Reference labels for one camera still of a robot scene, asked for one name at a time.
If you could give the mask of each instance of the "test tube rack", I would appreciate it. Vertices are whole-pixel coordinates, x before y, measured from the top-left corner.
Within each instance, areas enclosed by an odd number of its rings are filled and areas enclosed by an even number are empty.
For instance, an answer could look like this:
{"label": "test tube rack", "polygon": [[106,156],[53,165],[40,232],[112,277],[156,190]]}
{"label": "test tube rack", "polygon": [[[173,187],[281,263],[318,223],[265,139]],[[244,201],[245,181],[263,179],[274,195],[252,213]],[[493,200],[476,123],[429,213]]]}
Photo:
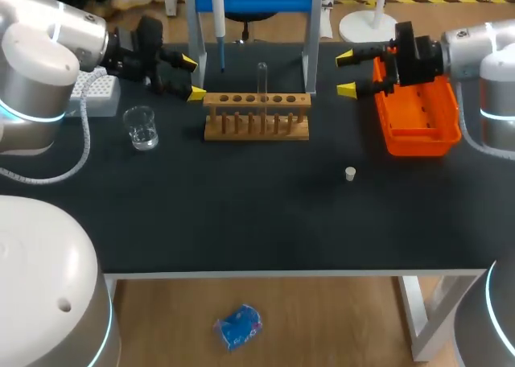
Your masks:
{"label": "test tube rack", "polygon": [[[266,111],[274,112],[273,115],[263,111],[265,97]],[[209,108],[204,131],[206,141],[309,140],[306,111],[311,108],[311,95],[308,93],[206,93],[204,107]],[[226,112],[238,108],[247,113]],[[286,109],[287,115],[275,112],[280,109]]]}

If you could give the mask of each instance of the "blue stand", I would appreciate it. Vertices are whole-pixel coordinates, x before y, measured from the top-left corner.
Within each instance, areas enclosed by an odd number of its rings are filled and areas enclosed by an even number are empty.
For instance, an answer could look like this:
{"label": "blue stand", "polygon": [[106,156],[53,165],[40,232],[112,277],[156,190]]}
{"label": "blue stand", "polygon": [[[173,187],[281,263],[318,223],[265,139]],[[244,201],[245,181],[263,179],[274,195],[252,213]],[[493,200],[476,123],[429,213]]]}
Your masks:
{"label": "blue stand", "polygon": [[[306,35],[302,52],[304,85],[306,93],[315,94],[322,0],[224,0],[224,5],[226,13],[306,13]],[[212,11],[212,2],[187,0],[186,7],[189,30],[188,55],[199,62],[199,67],[192,74],[192,83],[202,88],[208,55],[204,45],[200,13]]]}

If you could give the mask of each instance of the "black tabletop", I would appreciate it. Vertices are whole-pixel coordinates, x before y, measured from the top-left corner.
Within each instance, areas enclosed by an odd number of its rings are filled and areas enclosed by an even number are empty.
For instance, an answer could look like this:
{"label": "black tabletop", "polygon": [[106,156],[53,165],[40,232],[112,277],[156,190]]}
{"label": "black tabletop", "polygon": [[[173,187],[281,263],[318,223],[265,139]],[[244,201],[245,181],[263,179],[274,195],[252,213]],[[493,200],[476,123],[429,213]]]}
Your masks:
{"label": "black tabletop", "polygon": [[[261,61],[269,65],[269,92],[303,91],[297,45],[228,45],[224,74],[212,50],[209,91],[255,92]],[[120,117],[93,119],[91,156],[75,177],[44,187],[0,179],[0,194],[71,214],[105,272],[487,267],[513,245],[515,163],[463,141],[441,159],[389,155],[373,99],[336,95],[337,84],[372,71],[371,64],[336,69],[344,50],[320,45],[309,142],[204,142],[201,105],[124,83],[118,112],[154,108],[155,150],[134,151]],[[474,132],[476,88],[464,91]],[[0,164],[54,176],[81,150],[80,123],[66,119],[47,153],[0,157]],[[351,183],[347,166],[357,169]]]}

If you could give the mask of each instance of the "blue plastic bag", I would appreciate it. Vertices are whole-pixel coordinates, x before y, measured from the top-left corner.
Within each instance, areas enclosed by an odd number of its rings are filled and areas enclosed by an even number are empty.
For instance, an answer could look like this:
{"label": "blue plastic bag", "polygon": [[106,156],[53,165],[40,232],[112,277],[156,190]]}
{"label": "blue plastic bag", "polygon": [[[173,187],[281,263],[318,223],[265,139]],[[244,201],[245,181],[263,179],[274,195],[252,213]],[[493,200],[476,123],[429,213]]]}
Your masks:
{"label": "blue plastic bag", "polygon": [[231,316],[215,323],[215,329],[220,333],[229,351],[233,351],[256,336],[262,326],[258,311],[245,304]]}

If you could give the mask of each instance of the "orange plastic tray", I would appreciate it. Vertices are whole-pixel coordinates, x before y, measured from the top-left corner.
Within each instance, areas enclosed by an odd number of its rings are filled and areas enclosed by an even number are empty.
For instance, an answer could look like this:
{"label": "orange plastic tray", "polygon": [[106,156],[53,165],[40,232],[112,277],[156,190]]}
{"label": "orange plastic tray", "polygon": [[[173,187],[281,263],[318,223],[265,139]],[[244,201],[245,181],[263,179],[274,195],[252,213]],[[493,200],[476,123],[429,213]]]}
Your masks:
{"label": "orange plastic tray", "polygon": [[[382,81],[383,63],[373,61],[374,80]],[[432,83],[400,87],[375,95],[386,146],[396,156],[443,156],[461,139],[458,105],[444,76]]]}

